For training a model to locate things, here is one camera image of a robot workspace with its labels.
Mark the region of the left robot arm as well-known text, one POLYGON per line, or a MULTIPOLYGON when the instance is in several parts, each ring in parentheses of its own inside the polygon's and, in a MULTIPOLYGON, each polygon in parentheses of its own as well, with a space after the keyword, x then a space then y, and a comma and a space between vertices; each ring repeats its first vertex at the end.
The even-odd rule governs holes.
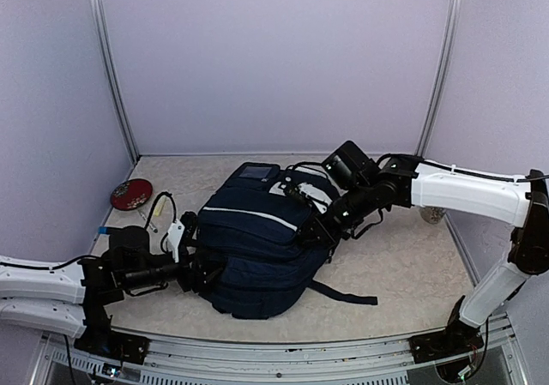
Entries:
POLYGON ((184 292, 210 290, 225 268, 200 250, 190 253, 186 232, 172 253, 154 254, 150 235, 140 226, 105 227, 108 248, 100 256, 66 262, 1 259, 1 320, 70 338, 85 336, 104 355, 120 337, 111 329, 108 304, 165 290, 173 281, 184 292))

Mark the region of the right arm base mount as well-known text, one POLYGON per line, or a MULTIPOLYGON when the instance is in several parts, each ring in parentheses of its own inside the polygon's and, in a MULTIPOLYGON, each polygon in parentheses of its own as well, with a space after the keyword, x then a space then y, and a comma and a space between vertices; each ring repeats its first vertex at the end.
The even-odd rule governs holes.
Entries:
POLYGON ((455 303, 445 328, 414 335, 408 340, 416 364, 449 358, 484 346, 480 328, 472 328, 459 320, 459 310, 464 298, 462 296, 455 303))

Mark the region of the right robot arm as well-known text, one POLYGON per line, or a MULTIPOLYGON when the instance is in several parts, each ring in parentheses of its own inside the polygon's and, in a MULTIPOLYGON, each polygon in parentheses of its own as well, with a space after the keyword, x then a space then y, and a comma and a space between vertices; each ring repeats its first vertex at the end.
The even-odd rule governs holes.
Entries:
POLYGON ((509 254, 457 304, 438 336, 448 354, 468 344, 472 330, 530 277, 548 270, 548 191, 541 171, 498 175, 402 153, 373 160, 353 141, 344 142, 320 166, 344 193, 333 198, 309 183, 288 187, 318 210, 304 237, 359 238, 356 229, 366 216, 393 206, 461 211, 513 227, 509 254))

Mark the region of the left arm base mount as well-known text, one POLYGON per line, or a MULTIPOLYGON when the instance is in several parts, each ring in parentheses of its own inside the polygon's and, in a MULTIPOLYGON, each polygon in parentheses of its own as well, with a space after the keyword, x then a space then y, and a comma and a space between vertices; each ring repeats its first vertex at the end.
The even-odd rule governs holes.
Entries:
POLYGON ((83 334, 74 340, 75 349, 124 363, 144 363, 150 344, 147 337, 113 330, 109 319, 85 321, 84 326, 83 334))

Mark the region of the navy blue student backpack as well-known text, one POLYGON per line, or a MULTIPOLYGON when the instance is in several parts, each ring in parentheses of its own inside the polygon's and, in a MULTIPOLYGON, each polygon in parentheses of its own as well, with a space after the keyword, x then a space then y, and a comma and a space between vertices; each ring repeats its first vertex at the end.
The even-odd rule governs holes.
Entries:
POLYGON ((316 281, 337 246, 298 245, 298 228, 317 210, 284 195, 280 185, 286 177, 339 195, 328 175, 316 169, 243 163, 197 215, 196 251, 226 259, 214 289, 197 294, 220 313, 245 320, 278 316, 307 289, 343 303, 377 305, 375 296, 339 292, 316 281))

